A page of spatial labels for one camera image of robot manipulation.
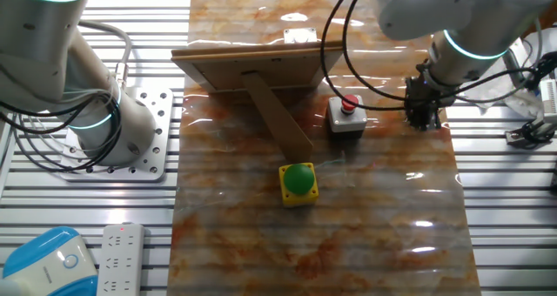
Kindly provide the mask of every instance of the robotic arm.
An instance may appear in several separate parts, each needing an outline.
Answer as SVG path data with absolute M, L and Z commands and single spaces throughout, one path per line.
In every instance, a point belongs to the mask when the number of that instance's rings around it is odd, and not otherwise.
M 141 156 L 155 135 L 149 110 L 130 98 L 77 30 L 87 0 L 0 0 L 0 100 L 20 110 L 63 111 L 93 97 L 116 99 L 121 132 L 101 165 L 125 165 Z M 70 116 L 61 115 L 61 121 Z M 93 100 L 71 121 L 83 149 L 110 139 L 112 112 Z
M 422 130 L 450 106 L 454 93 L 479 79 L 553 0 L 372 0 L 379 27 L 391 39 L 434 33 L 420 75 L 406 81 L 406 115 Z M 412 99 L 442 98 L 424 104 Z

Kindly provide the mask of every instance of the marble surface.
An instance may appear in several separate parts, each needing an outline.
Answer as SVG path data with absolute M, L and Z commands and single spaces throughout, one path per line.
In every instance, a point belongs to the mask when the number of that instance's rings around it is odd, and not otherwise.
M 192 0 L 190 47 L 275 44 L 284 29 L 323 29 L 337 0 Z M 338 39 L 342 18 L 332 27 Z M 392 42 L 367 0 L 351 21 L 360 75 L 404 95 L 429 38 Z M 394 106 L 344 62 L 344 93 Z M 368 112 L 364 137 L 332 143 L 326 84 L 282 91 L 314 143 L 320 199 L 284 209 L 284 157 L 246 95 L 211 96 L 186 79 L 169 295 L 480 295 L 450 132 L 417 132 L 399 111 Z

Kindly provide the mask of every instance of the metal mounting plate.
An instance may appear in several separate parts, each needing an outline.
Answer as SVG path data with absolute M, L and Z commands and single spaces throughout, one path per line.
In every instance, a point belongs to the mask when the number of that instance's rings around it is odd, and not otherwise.
M 145 104 L 155 118 L 156 129 L 161 129 L 156 134 L 147 151 L 132 164 L 125 167 L 95 166 L 92 172 L 86 170 L 76 173 L 62 173 L 60 176 L 69 182 L 158 182 L 164 176 L 164 162 L 166 161 L 166 148 L 170 134 L 171 111 L 173 94 L 169 89 L 147 89 L 138 87 L 133 92 L 137 101 Z M 77 135 L 68 130 L 65 143 L 71 147 L 79 147 Z M 77 158 L 84 157 L 81 151 L 70 147 L 64 148 L 64 154 Z M 79 166 L 82 160 L 62 156 L 62 165 Z

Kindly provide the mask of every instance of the red button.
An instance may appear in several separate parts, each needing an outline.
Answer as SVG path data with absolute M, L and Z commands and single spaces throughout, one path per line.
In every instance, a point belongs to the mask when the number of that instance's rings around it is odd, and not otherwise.
M 346 95 L 345 98 L 347 100 L 350 100 L 350 101 L 354 102 L 355 104 L 359 104 L 358 97 L 356 97 L 354 95 Z M 344 113 L 346 113 L 346 114 L 353 113 L 355 109 L 356 109 L 355 105 L 349 104 L 345 100 L 342 100 L 342 111 Z

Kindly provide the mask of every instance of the power outlet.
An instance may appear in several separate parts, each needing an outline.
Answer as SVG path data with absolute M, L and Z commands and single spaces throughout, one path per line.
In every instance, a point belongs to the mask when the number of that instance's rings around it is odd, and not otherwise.
M 143 239 L 142 225 L 109 225 L 104 228 L 97 296 L 139 295 Z

